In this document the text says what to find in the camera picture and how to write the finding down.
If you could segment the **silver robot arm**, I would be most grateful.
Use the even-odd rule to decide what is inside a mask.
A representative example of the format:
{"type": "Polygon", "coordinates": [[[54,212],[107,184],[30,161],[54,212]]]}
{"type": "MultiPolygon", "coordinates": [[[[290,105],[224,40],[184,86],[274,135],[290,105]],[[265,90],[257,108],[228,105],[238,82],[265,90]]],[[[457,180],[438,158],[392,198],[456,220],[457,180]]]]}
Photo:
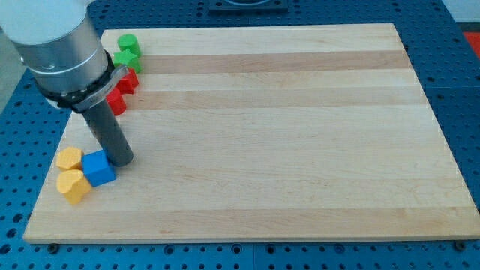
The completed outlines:
{"type": "Polygon", "coordinates": [[[1,29],[56,107],[91,109],[128,74],[115,67],[89,19],[92,0],[1,0],[1,29]]]}

